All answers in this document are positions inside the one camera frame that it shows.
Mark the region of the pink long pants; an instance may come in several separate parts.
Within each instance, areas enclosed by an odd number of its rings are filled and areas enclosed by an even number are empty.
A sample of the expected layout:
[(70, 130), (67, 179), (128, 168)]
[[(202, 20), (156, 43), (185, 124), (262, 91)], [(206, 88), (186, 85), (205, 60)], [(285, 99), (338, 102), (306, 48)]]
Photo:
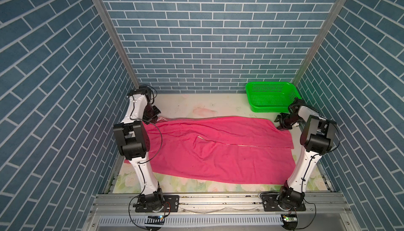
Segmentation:
[(175, 119), (147, 125), (155, 173), (231, 184), (283, 184), (293, 173), (288, 131), (264, 118)]

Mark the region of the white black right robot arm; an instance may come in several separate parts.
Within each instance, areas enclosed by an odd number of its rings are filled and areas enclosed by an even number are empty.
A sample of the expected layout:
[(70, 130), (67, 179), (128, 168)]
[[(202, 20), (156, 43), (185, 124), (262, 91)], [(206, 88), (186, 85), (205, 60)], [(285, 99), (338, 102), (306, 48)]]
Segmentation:
[(305, 126), (300, 136), (302, 150), (296, 167), (277, 198), (278, 206), (285, 211), (301, 206), (308, 179), (317, 162), (331, 151), (337, 132), (336, 122), (321, 116), (317, 109), (300, 98), (294, 99), (288, 111), (280, 113), (275, 119), (279, 130), (291, 130), (298, 122), (304, 122)]

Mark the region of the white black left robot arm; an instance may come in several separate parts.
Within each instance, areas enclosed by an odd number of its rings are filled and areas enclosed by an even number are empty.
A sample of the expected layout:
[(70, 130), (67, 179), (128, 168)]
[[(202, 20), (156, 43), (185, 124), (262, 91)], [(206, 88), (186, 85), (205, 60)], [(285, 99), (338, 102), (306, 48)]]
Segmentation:
[(164, 207), (163, 192), (150, 164), (151, 144), (146, 132), (146, 126), (154, 126), (161, 113), (153, 104), (156, 94), (149, 85), (129, 91), (126, 114), (113, 126), (118, 151), (134, 168), (141, 186), (136, 207), (145, 212), (158, 212)]

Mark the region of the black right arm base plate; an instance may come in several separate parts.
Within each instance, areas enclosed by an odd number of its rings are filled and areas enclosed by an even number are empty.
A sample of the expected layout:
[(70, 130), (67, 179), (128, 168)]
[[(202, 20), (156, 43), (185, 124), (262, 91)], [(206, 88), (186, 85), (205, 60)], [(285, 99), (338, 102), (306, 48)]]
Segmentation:
[(278, 194), (277, 193), (261, 193), (259, 198), (262, 200), (262, 204), (265, 212), (304, 212), (306, 211), (306, 206), (304, 203), (300, 205), (300, 207), (291, 207), (287, 206), (285, 203), (278, 203)]

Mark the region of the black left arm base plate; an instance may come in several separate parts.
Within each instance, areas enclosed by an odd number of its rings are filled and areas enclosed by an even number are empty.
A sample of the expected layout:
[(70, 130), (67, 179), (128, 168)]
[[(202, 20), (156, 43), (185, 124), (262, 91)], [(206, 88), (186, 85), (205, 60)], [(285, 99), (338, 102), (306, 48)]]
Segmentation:
[(158, 200), (156, 203), (147, 205), (142, 203), (141, 199), (137, 200), (137, 203), (133, 203), (132, 207), (135, 208), (136, 213), (177, 213), (179, 208), (179, 195), (163, 195), (162, 200)]

